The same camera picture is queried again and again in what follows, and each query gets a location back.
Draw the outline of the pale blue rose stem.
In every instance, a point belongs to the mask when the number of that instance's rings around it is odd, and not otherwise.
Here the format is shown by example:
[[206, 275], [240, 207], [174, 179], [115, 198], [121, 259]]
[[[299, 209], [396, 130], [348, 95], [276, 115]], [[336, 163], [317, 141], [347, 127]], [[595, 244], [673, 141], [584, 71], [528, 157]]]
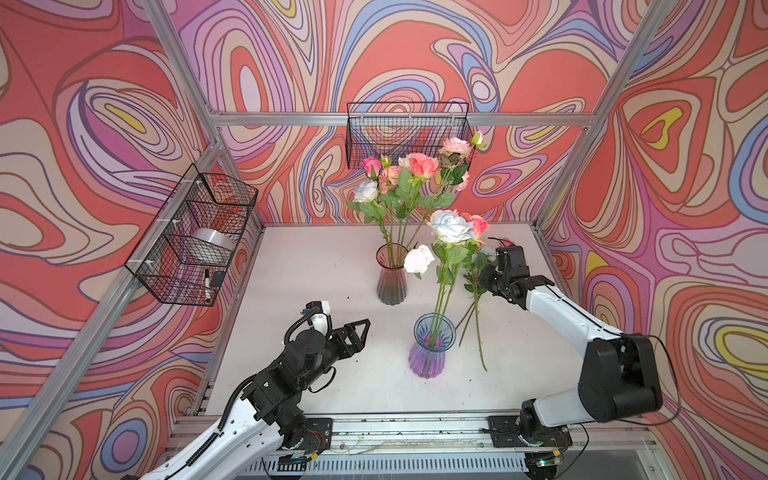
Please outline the pale blue rose stem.
[[378, 225], [386, 245], [388, 266], [395, 267], [398, 257], [395, 253], [394, 213], [389, 201], [380, 195], [379, 185], [375, 180], [367, 179], [353, 191], [353, 198], [347, 202], [353, 212], [363, 215], [365, 223]]

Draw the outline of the pink spray rose stem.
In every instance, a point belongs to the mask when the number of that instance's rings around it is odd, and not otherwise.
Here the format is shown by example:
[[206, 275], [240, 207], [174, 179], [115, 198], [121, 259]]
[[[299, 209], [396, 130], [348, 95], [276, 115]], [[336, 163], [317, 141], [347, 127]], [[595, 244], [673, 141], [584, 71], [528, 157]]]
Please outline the pink spray rose stem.
[[389, 253], [393, 252], [395, 244], [394, 225], [397, 222], [395, 216], [396, 201], [390, 194], [397, 187], [400, 167], [393, 163], [390, 157], [380, 157], [381, 169], [378, 174], [379, 202], [385, 209], [386, 242]]

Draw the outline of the cream pink rose stem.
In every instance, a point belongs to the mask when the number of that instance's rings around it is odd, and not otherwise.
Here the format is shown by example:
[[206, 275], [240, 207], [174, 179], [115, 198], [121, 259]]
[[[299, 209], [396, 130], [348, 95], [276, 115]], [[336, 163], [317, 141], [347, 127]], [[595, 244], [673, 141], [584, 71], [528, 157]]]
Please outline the cream pink rose stem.
[[443, 245], [443, 241], [439, 239], [438, 232], [436, 228], [433, 226], [434, 223], [442, 224], [443, 221], [441, 220], [442, 217], [445, 215], [456, 215], [456, 210], [438, 210], [435, 211], [432, 216], [430, 217], [430, 226], [432, 227], [433, 234], [435, 237], [434, 242], [432, 243], [432, 252], [434, 253], [436, 260], [437, 260], [437, 267], [436, 267], [436, 275], [437, 275], [437, 288], [438, 293], [436, 296], [436, 302], [433, 310], [433, 319], [431, 320], [431, 323], [429, 325], [428, 330], [428, 337], [427, 337], [427, 346], [430, 348], [435, 348], [438, 343], [438, 336], [441, 329], [441, 325], [443, 322], [443, 304], [444, 304], [444, 293], [445, 293], [445, 287], [442, 283], [442, 272], [441, 268], [443, 267], [443, 257], [445, 256], [445, 246]]

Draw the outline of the coral pink rose stem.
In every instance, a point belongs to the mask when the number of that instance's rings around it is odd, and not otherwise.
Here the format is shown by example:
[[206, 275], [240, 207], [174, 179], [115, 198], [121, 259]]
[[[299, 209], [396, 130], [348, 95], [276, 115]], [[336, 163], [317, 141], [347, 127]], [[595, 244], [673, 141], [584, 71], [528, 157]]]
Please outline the coral pink rose stem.
[[435, 193], [427, 192], [440, 172], [438, 160], [422, 153], [411, 153], [397, 160], [400, 168], [395, 197], [398, 243], [409, 248], [416, 234], [436, 210]]

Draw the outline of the small pink bud rose stem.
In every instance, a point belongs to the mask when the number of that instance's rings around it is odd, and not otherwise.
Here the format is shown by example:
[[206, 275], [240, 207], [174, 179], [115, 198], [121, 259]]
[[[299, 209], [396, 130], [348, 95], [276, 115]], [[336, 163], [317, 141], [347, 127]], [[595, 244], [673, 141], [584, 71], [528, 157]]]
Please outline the small pink bud rose stem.
[[451, 205], [457, 194], [467, 186], [472, 157], [477, 150], [486, 148], [483, 133], [476, 130], [469, 140], [450, 137], [442, 142], [436, 154], [425, 154], [436, 158], [440, 168], [427, 189], [427, 192], [436, 195], [436, 210]]

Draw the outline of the bright pink rose stem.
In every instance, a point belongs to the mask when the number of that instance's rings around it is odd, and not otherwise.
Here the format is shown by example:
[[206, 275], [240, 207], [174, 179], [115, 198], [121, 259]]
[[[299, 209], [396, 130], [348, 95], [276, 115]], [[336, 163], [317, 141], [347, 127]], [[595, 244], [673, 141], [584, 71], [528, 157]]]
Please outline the bright pink rose stem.
[[365, 171], [366, 177], [377, 181], [382, 169], [382, 162], [379, 158], [368, 157], [362, 160], [361, 165]]

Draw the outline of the red pink rose stem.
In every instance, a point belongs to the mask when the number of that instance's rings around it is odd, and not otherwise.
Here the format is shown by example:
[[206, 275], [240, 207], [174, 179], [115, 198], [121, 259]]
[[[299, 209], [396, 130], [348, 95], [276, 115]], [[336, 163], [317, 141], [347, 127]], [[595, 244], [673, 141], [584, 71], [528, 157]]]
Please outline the red pink rose stem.
[[485, 245], [485, 241], [483, 240], [483, 235], [489, 229], [489, 223], [480, 215], [462, 213], [461, 217], [467, 223], [471, 224], [470, 231], [473, 234], [473, 239], [476, 242], [482, 245]]

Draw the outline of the purple blue glass vase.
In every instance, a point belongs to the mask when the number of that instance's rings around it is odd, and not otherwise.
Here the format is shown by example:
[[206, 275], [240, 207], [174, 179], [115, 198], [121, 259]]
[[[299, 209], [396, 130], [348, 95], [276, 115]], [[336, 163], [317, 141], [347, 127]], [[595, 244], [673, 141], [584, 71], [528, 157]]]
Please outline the purple blue glass vase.
[[415, 342], [408, 356], [411, 371], [424, 379], [438, 377], [456, 340], [454, 324], [443, 315], [427, 313], [416, 321], [413, 333]]

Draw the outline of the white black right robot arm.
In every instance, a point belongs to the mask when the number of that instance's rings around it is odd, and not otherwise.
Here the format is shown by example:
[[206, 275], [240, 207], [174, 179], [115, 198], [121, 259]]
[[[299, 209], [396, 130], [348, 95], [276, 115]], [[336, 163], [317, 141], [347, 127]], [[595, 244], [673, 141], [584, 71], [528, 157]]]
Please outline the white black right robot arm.
[[512, 431], [538, 446], [572, 424], [607, 423], [656, 412], [663, 405], [654, 348], [588, 313], [543, 275], [532, 275], [517, 245], [495, 250], [480, 286], [545, 321], [582, 357], [577, 386], [523, 403]]

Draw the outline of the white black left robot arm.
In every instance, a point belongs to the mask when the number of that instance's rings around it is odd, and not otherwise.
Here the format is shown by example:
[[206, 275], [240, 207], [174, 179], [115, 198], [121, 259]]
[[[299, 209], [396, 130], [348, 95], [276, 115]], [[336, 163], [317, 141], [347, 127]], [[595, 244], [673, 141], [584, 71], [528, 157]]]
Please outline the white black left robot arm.
[[335, 328], [319, 302], [307, 305], [286, 331], [283, 351], [267, 367], [235, 387], [219, 419], [183, 450], [144, 474], [144, 479], [234, 479], [254, 463], [287, 451], [290, 464], [305, 465], [331, 446], [333, 420], [308, 418], [303, 393], [335, 363], [366, 346], [371, 322]]

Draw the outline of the pink grey glass vase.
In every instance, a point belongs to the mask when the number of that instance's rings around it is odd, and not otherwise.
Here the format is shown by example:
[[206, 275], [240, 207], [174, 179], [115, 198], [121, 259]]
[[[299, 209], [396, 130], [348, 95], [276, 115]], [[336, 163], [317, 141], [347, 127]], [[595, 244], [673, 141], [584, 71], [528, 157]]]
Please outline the pink grey glass vase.
[[376, 295], [385, 305], [398, 305], [407, 296], [406, 272], [403, 267], [406, 254], [407, 249], [399, 243], [382, 245], [376, 253], [376, 261], [381, 268]]

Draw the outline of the light blue rose stem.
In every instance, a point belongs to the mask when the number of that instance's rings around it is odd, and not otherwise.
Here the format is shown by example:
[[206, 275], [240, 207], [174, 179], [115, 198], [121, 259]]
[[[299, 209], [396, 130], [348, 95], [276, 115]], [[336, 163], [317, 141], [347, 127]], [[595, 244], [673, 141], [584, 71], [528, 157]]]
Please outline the light blue rose stem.
[[435, 240], [432, 251], [437, 267], [438, 296], [429, 328], [428, 346], [437, 347], [440, 332], [447, 322], [447, 309], [461, 270], [477, 250], [475, 224], [469, 215], [455, 210], [437, 210], [429, 221]]

